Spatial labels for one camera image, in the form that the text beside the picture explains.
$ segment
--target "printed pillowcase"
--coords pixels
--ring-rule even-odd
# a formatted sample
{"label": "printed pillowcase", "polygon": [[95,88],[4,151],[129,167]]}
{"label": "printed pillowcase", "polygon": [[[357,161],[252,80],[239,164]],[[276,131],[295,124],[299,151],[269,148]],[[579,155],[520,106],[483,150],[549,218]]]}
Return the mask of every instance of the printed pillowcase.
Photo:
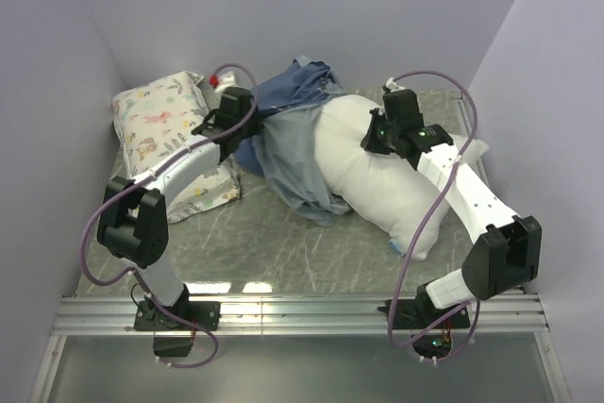
{"label": "printed pillowcase", "polygon": [[[175,153],[208,114],[197,84],[203,76],[187,71],[163,77],[113,98],[113,125],[132,178]],[[189,185],[168,207],[168,222],[186,219],[239,198],[240,186],[225,163]]]}

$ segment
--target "pillow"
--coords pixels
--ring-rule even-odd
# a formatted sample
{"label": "pillow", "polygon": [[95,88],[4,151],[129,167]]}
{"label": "pillow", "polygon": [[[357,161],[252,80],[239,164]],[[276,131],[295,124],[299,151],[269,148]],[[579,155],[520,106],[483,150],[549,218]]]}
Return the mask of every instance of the pillow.
{"label": "pillow", "polygon": [[[314,157],[327,187],[365,220],[389,233],[394,248],[405,253],[438,191],[399,156],[376,155],[361,148],[371,122],[369,110],[378,107],[357,94],[334,98],[322,106],[314,126]],[[466,140],[451,137],[458,149]],[[464,160],[474,163],[487,149],[484,142],[473,141]],[[448,209],[444,201],[431,217],[413,251],[414,260],[426,259]]]}
{"label": "pillow", "polygon": [[[208,107],[197,88],[203,79],[189,72],[163,77],[113,98],[113,124],[132,178],[175,153],[201,124]],[[239,197],[237,178],[221,164],[198,177],[167,209],[178,222]]]}

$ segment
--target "aluminum frame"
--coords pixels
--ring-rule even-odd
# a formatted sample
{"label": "aluminum frame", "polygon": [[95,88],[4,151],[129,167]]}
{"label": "aluminum frame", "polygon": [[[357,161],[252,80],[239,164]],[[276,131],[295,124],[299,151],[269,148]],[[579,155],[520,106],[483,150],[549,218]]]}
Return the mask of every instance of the aluminum frame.
{"label": "aluminum frame", "polygon": [[46,352],[42,358],[40,371],[38,372],[38,376],[29,398],[30,403],[45,403],[48,401],[50,391],[52,390],[53,383],[55,382],[55,376],[57,375],[57,369],[59,368],[60,358],[63,354],[66,341],[67,337],[64,335],[50,336],[48,346],[46,347]]}
{"label": "aluminum frame", "polygon": [[[385,334],[386,317],[378,307],[390,298],[389,294],[191,296],[193,301],[221,303],[216,331],[219,336]],[[154,335],[132,329],[136,309],[128,297],[64,298],[52,335]],[[547,332],[548,329],[537,295],[503,294],[482,303],[478,332]],[[190,332],[166,331],[158,335],[187,336]]]}
{"label": "aluminum frame", "polygon": [[537,341],[541,361],[544,364],[545,375],[547,376],[551,393],[554,395],[555,403],[571,403],[573,399],[568,389],[562,366],[560,361],[558,361],[551,333],[535,333],[535,340]]}

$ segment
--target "purple wall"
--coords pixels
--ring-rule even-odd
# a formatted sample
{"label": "purple wall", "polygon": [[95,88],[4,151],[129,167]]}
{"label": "purple wall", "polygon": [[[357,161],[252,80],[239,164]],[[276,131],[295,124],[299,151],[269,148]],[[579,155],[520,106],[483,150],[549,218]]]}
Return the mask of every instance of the purple wall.
{"label": "purple wall", "polygon": [[0,0],[0,399],[23,402],[99,204],[123,88],[79,0]]}
{"label": "purple wall", "polygon": [[543,224],[537,281],[577,402],[602,401],[604,3],[516,0],[471,86],[489,178]]}
{"label": "purple wall", "polygon": [[356,86],[427,68],[469,83],[513,2],[84,1],[128,85],[183,68],[206,73],[229,60],[263,79],[306,54],[325,59],[345,85]]}

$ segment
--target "white robotic arm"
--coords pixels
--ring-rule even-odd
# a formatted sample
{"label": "white robotic arm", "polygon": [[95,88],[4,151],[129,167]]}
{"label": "white robotic arm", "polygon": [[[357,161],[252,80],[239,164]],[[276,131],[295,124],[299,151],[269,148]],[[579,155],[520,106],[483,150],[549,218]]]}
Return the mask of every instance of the white robotic arm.
{"label": "white robotic arm", "polygon": [[389,79],[384,108],[371,111],[372,121],[361,146],[371,153],[396,153],[445,195],[459,215],[473,247],[461,269],[417,290],[415,306],[428,323],[442,310],[473,299],[488,299],[537,277],[541,226],[520,218],[503,204],[459,156],[451,137],[439,125],[425,126],[417,95]]}
{"label": "white robotic arm", "polygon": [[241,140],[260,131],[256,112],[242,128],[233,130],[252,109],[252,99],[248,90],[224,89],[220,108],[210,112],[183,144],[181,149],[189,153],[176,160],[169,157],[134,180],[115,177],[105,192],[107,201],[134,184],[150,180],[103,212],[97,239],[112,255],[136,269],[160,304],[181,318],[190,319],[186,313],[189,294],[163,253],[168,244],[166,208],[197,177],[235,151]]}

